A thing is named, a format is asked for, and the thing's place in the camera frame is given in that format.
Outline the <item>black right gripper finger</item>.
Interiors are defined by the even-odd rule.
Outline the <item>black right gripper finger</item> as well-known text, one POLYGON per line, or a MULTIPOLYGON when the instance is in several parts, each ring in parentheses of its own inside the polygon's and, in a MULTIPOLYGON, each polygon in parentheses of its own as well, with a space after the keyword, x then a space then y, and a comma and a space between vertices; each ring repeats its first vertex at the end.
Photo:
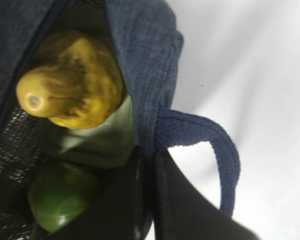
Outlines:
POLYGON ((154 157, 157 240, 257 240, 251 230, 221 213, 177 167, 168 151, 154 157))

